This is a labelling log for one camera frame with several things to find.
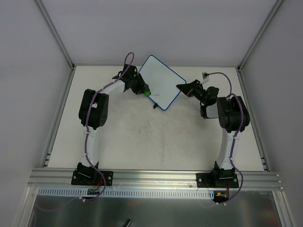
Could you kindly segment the green bone-shaped eraser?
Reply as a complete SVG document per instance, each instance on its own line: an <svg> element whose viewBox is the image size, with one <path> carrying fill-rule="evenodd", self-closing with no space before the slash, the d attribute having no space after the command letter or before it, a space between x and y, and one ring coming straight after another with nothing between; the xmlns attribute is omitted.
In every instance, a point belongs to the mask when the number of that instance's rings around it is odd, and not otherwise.
<svg viewBox="0 0 303 227"><path fill-rule="evenodd" d="M149 96L151 94L151 92L149 90L144 90L144 95L145 96Z"/></svg>

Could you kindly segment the blue framed whiteboard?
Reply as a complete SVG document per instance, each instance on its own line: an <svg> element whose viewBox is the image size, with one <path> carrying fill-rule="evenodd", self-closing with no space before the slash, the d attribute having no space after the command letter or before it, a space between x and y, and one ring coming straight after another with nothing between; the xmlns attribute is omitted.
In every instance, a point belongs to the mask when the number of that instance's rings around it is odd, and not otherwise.
<svg viewBox="0 0 303 227"><path fill-rule="evenodd" d="M139 69L151 94L148 98L166 111L180 94L179 84L187 81L154 55L150 55Z"/></svg>

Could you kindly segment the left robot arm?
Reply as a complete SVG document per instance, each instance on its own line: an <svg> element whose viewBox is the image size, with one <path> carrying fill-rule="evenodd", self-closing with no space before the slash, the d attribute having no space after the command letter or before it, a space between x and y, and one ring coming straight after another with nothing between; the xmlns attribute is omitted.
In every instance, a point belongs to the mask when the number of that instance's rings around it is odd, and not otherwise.
<svg viewBox="0 0 303 227"><path fill-rule="evenodd" d="M136 95L150 94L149 86L144 82L137 67L125 63L123 70L114 76L108 85L98 91L85 90L78 114L84 129L84 153L81 161L73 171L72 185L112 185L113 172L100 171L98 169L99 137L101 135L101 127L107 121L109 99L129 89Z"/></svg>

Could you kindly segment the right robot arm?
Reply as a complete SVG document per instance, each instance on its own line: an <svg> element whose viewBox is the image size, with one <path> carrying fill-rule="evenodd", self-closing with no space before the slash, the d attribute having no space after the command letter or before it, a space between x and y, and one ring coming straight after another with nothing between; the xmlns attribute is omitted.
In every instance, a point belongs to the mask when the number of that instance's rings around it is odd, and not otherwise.
<svg viewBox="0 0 303 227"><path fill-rule="evenodd" d="M223 136L214 167L209 173L197 173L198 188L239 188L235 155L240 137L250 123L250 115L241 96L219 97L216 87L203 88L199 80L176 87L188 97L200 101L200 115L219 121Z"/></svg>

